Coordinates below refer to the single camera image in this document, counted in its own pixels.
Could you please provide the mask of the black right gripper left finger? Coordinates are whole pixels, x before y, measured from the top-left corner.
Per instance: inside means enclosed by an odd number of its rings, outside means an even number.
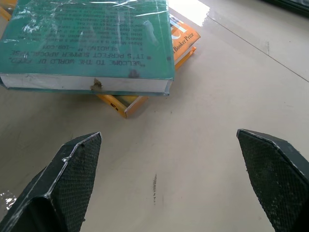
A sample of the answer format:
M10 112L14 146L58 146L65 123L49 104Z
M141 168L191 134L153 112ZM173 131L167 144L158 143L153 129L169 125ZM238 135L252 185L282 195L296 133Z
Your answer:
M80 232L101 142L101 133L94 132L63 144L17 197L0 232Z

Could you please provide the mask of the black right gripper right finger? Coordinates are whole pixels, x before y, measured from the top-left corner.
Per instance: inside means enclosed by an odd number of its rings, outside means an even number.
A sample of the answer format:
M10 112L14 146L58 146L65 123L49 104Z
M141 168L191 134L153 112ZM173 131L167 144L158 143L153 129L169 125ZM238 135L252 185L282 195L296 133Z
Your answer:
M275 232L309 232L309 161L289 142L239 129L251 186Z

